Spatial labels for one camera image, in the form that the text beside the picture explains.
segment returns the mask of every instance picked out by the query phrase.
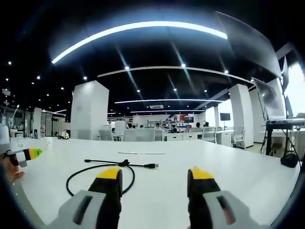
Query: human hand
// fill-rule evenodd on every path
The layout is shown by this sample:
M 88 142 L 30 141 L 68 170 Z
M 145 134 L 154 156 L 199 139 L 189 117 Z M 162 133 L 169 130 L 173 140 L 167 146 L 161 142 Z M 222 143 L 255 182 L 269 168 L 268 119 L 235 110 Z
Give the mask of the human hand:
M 5 171 L 6 178 L 9 182 L 9 184 L 12 184 L 15 182 L 15 180 L 22 178 L 24 176 L 24 172 L 18 172 L 19 167 L 14 166 L 10 162 L 10 158 L 7 156 L 3 158 L 2 160 L 0 159 L 0 162 L 2 163 Z

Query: monitor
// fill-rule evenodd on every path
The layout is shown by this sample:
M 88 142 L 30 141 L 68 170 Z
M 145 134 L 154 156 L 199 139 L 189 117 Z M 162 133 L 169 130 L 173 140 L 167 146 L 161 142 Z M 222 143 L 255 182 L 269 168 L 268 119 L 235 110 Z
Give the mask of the monitor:
M 185 123 L 193 123 L 194 122 L 194 117 L 193 116 L 185 116 L 184 117 L 184 122 Z
M 230 113 L 220 113 L 220 121 L 230 121 Z
M 275 50 L 264 35 L 229 15 L 220 12 L 217 12 L 216 15 L 236 56 L 255 63 L 280 79 L 282 78 Z
M 285 118 L 284 116 L 279 117 L 278 111 L 281 108 L 281 98 L 279 98 L 275 92 L 275 89 L 268 84 L 252 78 L 256 88 L 263 99 L 263 103 L 266 108 L 267 118 Z

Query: cable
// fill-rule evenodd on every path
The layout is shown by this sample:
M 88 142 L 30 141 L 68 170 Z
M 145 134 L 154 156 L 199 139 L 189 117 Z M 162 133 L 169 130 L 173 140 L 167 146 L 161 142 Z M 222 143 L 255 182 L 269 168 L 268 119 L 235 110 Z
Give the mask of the cable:
M 135 181 L 135 173 L 134 173 L 133 168 L 131 168 L 131 166 L 133 166 L 133 167 L 144 167 L 144 168 L 157 168 L 157 167 L 159 167 L 158 164 L 130 165 L 130 162 L 127 159 L 124 160 L 123 162 L 100 161 L 100 160 L 89 160 L 89 159 L 85 159 L 84 161 L 85 162 L 102 162 L 102 163 L 111 163 L 111 164 L 108 164 L 108 165 L 98 165 L 98 166 L 92 166 L 92 167 L 89 167 L 89 168 L 84 168 L 84 169 L 82 169 L 80 171 L 77 171 L 77 172 L 73 173 L 71 176 L 69 176 L 69 178 L 66 181 L 66 189 L 67 189 L 68 193 L 71 196 L 74 196 L 74 194 L 69 189 L 69 182 L 70 182 L 70 180 L 73 177 L 75 177 L 77 174 L 82 173 L 82 172 L 87 171 L 87 170 L 90 170 L 90 169 L 93 169 L 93 168 L 106 167 L 106 166 L 120 166 L 120 167 L 127 167 L 127 168 L 129 168 L 131 170 L 131 172 L 132 172 L 132 181 L 131 181 L 130 185 L 122 192 L 123 194 L 125 194 L 126 192 L 129 191 L 129 189 L 131 189 L 131 187 L 133 186 L 134 181 Z
M 300 160 L 299 155 L 297 154 L 297 152 L 296 152 L 296 150 L 295 150 L 295 146 L 292 144 L 292 142 L 291 142 L 291 140 L 290 140 L 289 137 L 288 137 L 288 140 L 289 140 L 291 146 L 293 147 L 293 149 L 294 149 L 294 151 L 295 151 L 295 154 L 296 154 L 296 157 L 297 157 L 297 159 L 298 159 L 298 161 L 299 161 L 299 165 L 300 165 L 300 169 L 301 169 L 301 168 L 302 168 L 302 166 L 301 166 L 301 160 Z

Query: display screen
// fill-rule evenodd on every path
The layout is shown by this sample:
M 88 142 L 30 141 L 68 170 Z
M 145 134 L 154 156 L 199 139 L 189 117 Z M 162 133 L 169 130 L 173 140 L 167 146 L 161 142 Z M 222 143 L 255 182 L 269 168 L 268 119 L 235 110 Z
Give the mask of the display screen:
M 230 121 L 230 113 L 220 113 L 220 121 Z
M 267 111 L 268 119 L 272 117 L 278 117 L 279 110 L 281 107 L 280 106 L 281 98 L 277 96 L 273 87 L 255 78 L 253 78 L 253 80 L 260 96 L 263 99 L 263 103 Z
M 184 122 L 185 123 L 193 123 L 194 122 L 194 117 L 186 116 L 186 117 L 184 117 Z

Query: curved light strip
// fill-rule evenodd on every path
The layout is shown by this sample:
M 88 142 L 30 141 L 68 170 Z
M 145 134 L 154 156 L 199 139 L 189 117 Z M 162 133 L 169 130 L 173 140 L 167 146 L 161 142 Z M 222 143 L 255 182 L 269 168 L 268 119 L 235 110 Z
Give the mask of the curved light strip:
M 63 51 L 60 55 L 58 55 L 54 60 L 52 60 L 52 63 L 56 63 L 59 61 L 62 57 L 65 55 L 68 55 L 72 51 L 76 50 L 77 48 L 81 47 L 82 45 L 89 43 L 95 39 L 98 39 L 100 37 L 104 37 L 116 32 L 121 32 L 125 30 L 131 30 L 131 29 L 137 29 L 137 28 L 147 28 L 147 27 L 176 27 L 176 28 L 184 28 L 184 29 L 190 29 L 190 30 L 197 30 L 201 32 L 207 32 L 210 34 L 213 34 L 215 36 L 228 39 L 227 35 L 224 32 L 220 32 L 218 30 L 214 30 L 202 25 L 196 25 L 186 22 L 178 22 L 178 21 L 144 21 L 144 22 L 137 22 L 137 23 L 131 23 L 127 25 L 121 25 L 117 26 L 108 30 L 104 30 L 102 32 L 96 33 L 78 43 L 71 46 L 67 50 Z
M 236 75 L 231 75 L 231 74 L 226 74 L 223 72 L 219 72 L 219 71 L 214 71 L 214 70 L 209 70 L 209 69 L 204 69 L 204 68 L 193 68 L 193 67 L 181 67 L 181 66 L 148 66 L 148 67 L 138 67 L 138 68 L 130 68 L 128 70 L 118 70 L 118 71 L 114 71 L 114 72 L 110 72 L 110 73 L 104 73 L 104 74 L 100 74 L 97 77 L 103 77 L 103 76 L 107 76 L 107 75 L 113 75 L 113 74 L 117 74 L 117 73 L 123 73 L 123 72 L 129 72 L 129 71 L 137 71 L 137 70 L 149 70 L 149 69 L 187 69 L 187 70 L 193 70 L 193 71 L 200 71 L 200 72 L 206 72 L 206 73 L 214 73 L 214 74 L 219 74 L 219 75 L 223 75 L 223 76 L 228 76 L 228 77 L 232 77 L 238 80 L 242 80 L 245 81 L 247 83 L 250 84 L 254 84 L 253 82 L 251 82 L 250 80 L 246 80 L 242 77 L 236 76 Z
M 115 102 L 115 104 L 125 104 L 125 103 L 136 103 L 136 102 L 155 102 L 155 101 L 191 101 L 191 102 L 223 102 L 222 100 L 212 100 L 212 99 L 146 99 L 146 100 L 131 100 Z
M 162 111 L 131 111 L 131 113 L 151 113 L 151 112 L 203 112 L 205 110 L 162 110 Z

